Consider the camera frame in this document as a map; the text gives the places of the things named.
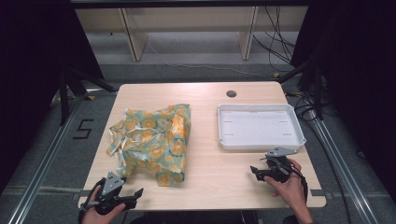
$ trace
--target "floral cloth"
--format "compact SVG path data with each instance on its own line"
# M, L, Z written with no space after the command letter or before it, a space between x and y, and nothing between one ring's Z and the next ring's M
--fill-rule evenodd
M125 110L125 119L110 128L109 156L116 156L121 176L136 166L156 172L159 186L183 182L191 113L189 105L169 105L149 113Z

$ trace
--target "human hand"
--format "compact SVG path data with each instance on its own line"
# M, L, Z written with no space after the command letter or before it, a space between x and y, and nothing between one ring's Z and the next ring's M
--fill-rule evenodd
M301 165L292 159L290 163L299 171ZM271 185L276 191L273 196L280 196L286 204L294 211L299 223L312 223L312 217L305 204L304 187L301 184L301 179L297 174L291 173L288 181L285 183L276 182L272 177L265 176L265 182Z
M90 202L93 202L96 198L96 193L98 192L100 186L96 187L93 191L93 194L90 198ZM119 204L115 207L110 213L107 215L100 215L96 212L94 207L91 207L86 213L84 218L82 219L82 224L110 224L111 221L123 211L125 208L125 203Z

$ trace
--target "wooden table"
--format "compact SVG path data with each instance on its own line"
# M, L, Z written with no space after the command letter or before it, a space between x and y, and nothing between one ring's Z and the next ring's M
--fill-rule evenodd
M227 91L236 91L234 98ZM120 196L133 195L144 188L137 211L149 210L217 210L265 209L287 207L280 197L274 198L272 187L257 181L250 165L267 169L260 153L232 153L218 145L217 108L220 104L286 104L286 98L276 82L217 82L129 84L120 88L107 121L84 189L90 190L108 171L115 172L116 158L109 157L108 128L124 118L125 108L155 111L175 104L191 105L191 135L186 152L185 182L174 187L158 187L155 173L136 168L128 177ZM321 189L305 147L289 156L302 166L310 189ZM323 196L311 195L307 205L321 207Z

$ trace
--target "black curtain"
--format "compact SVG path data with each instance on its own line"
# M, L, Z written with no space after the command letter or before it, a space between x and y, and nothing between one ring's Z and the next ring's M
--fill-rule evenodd
M3 0L0 34L2 192L49 112L65 65L103 76L73 8Z
M318 43L329 9L315 6L299 34L294 65ZM346 1L318 66L333 102L366 160L396 202L396 2Z

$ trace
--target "plastic tray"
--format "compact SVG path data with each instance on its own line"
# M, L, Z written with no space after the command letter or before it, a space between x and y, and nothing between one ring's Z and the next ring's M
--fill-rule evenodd
M219 105L218 116L224 149L299 149L306 142L291 105Z

